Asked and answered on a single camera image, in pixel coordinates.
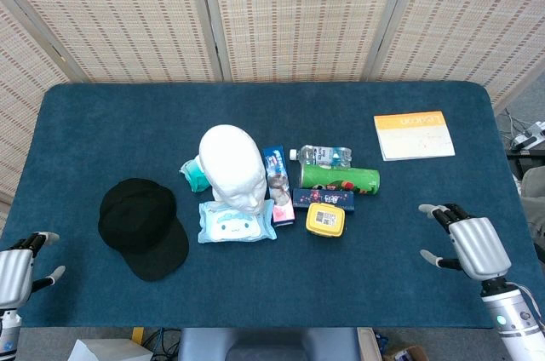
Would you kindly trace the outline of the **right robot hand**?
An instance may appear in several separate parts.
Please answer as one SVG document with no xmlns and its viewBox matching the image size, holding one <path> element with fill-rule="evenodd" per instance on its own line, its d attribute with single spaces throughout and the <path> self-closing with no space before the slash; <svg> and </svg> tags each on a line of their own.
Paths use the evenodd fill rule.
<svg viewBox="0 0 545 361">
<path fill-rule="evenodd" d="M 425 261 L 438 268 L 464 272 L 479 281 L 483 298 L 517 289 L 505 279 L 512 263 L 488 218 L 472 216 L 455 203 L 425 203 L 418 210 L 443 227 L 456 252 L 455 258 L 448 259 L 422 249 L 420 255 Z"/>
</svg>

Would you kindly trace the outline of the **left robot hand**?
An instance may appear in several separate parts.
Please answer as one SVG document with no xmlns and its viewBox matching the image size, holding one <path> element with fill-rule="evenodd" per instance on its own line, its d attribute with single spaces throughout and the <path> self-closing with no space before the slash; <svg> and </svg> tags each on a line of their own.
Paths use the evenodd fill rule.
<svg viewBox="0 0 545 361">
<path fill-rule="evenodd" d="M 32 293 L 54 285 L 66 270 L 58 266 L 45 278 L 33 279 L 34 260 L 43 246 L 57 243 L 60 236 L 54 232 L 34 232 L 0 251 L 0 310 L 21 308 Z"/>
</svg>

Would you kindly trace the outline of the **black baseball cap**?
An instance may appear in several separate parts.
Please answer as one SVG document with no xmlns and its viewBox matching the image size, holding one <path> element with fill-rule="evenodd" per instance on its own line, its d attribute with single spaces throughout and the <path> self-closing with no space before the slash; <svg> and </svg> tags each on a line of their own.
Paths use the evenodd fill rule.
<svg viewBox="0 0 545 361">
<path fill-rule="evenodd" d="M 129 178 L 108 190 L 100 204 L 98 232 L 146 282 L 176 271 L 189 253 L 174 193 L 152 180 Z"/>
</svg>

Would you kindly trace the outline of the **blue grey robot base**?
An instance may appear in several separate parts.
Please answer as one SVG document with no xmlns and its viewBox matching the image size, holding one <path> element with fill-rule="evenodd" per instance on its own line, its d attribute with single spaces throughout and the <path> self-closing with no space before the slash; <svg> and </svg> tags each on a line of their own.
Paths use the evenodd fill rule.
<svg viewBox="0 0 545 361">
<path fill-rule="evenodd" d="M 177 361 L 360 361 L 355 328 L 185 328 Z"/>
</svg>

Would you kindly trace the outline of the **white foam mannequin head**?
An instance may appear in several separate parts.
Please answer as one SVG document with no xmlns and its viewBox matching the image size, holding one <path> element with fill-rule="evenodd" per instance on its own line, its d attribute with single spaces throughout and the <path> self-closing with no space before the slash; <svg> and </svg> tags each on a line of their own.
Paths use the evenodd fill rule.
<svg viewBox="0 0 545 361">
<path fill-rule="evenodd" d="M 216 125 L 203 135 L 198 158 L 216 201 L 251 215 L 264 210 L 265 168 L 248 133 L 233 125 Z"/>
</svg>

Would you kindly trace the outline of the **grey cloth bundle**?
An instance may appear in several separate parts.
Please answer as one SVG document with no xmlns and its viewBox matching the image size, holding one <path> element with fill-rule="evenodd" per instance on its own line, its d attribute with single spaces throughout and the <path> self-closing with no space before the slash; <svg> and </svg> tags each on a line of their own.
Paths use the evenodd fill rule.
<svg viewBox="0 0 545 361">
<path fill-rule="evenodd" d="M 545 266 L 545 165 L 524 174 L 520 198 L 537 257 Z"/>
</svg>

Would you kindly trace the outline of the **orange white booklet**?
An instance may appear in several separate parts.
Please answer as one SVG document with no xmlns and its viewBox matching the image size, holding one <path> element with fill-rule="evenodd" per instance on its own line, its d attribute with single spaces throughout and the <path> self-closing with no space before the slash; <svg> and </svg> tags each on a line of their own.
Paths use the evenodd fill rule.
<svg viewBox="0 0 545 361">
<path fill-rule="evenodd" d="M 374 116 L 384 161 L 455 156 L 441 111 Z"/>
</svg>

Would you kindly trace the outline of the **brown cardboard box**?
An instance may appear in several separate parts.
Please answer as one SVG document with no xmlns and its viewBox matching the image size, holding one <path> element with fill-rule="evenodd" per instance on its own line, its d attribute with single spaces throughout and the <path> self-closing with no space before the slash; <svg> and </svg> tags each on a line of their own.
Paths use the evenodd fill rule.
<svg viewBox="0 0 545 361">
<path fill-rule="evenodd" d="M 361 361 L 429 361 L 422 347 L 390 347 L 388 338 L 372 328 L 358 327 L 357 336 Z"/>
</svg>

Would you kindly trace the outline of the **dark blue slim box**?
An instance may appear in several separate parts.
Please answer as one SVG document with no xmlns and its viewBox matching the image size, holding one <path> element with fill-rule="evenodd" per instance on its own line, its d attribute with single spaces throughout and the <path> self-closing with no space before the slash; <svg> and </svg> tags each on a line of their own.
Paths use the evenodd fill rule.
<svg viewBox="0 0 545 361">
<path fill-rule="evenodd" d="M 354 194 L 350 191 L 296 188 L 292 192 L 292 203 L 298 209 L 307 209 L 311 203 L 327 203 L 347 212 L 355 210 Z"/>
</svg>

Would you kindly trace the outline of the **green chips can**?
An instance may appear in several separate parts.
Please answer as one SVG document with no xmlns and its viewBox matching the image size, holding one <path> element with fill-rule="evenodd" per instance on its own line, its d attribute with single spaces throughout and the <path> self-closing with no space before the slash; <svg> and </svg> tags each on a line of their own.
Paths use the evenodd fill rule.
<svg viewBox="0 0 545 361">
<path fill-rule="evenodd" d="M 360 168 L 325 168 L 318 165 L 301 166 L 300 187 L 347 191 L 356 194 L 376 194 L 381 177 L 377 170 Z"/>
</svg>

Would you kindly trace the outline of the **yellow lid green tub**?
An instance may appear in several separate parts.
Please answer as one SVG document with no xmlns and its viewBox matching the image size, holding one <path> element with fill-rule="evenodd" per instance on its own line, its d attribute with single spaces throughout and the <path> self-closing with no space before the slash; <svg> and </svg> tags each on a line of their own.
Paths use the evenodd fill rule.
<svg viewBox="0 0 545 361">
<path fill-rule="evenodd" d="M 327 203 L 311 203 L 307 210 L 306 229 L 325 238 L 339 238 L 345 227 L 345 210 Z"/>
</svg>

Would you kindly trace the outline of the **clear plastic water bottle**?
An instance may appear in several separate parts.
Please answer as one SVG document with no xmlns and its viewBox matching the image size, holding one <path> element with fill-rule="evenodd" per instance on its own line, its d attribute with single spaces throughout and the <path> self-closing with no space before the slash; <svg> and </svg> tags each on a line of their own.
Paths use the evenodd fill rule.
<svg viewBox="0 0 545 361">
<path fill-rule="evenodd" d="M 352 165 L 352 150 L 346 147 L 305 145 L 300 149 L 290 149 L 289 158 L 301 166 L 348 169 Z"/>
</svg>

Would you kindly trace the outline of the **teal green wipes pack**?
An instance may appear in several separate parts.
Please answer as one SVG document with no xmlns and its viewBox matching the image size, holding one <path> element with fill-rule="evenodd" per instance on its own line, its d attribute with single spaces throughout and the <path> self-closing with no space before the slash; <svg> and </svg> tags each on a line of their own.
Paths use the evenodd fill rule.
<svg viewBox="0 0 545 361">
<path fill-rule="evenodd" d="M 199 156 L 183 163 L 179 172 L 185 177 L 192 192 L 203 192 L 210 187 Z"/>
</svg>

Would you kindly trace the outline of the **blue pink cookie box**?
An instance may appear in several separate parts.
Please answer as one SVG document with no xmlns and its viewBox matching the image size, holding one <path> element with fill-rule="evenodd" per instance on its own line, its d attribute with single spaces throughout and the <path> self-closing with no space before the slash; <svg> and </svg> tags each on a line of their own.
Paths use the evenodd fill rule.
<svg viewBox="0 0 545 361">
<path fill-rule="evenodd" d="M 282 146 L 267 147 L 263 150 L 263 157 L 269 196 L 274 202 L 273 225 L 290 225 L 295 221 L 295 212 L 290 194 L 284 149 Z"/>
</svg>

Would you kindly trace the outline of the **woven folding screen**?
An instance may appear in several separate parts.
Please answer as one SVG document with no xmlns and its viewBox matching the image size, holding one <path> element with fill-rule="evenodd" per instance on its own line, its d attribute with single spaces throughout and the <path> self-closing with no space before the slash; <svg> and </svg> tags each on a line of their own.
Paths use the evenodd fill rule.
<svg viewBox="0 0 545 361">
<path fill-rule="evenodd" d="M 496 112 L 545 75 L 545 0 L 0 0 L 0 231 L 59 83 L 463 80 Z"/>
</svg>

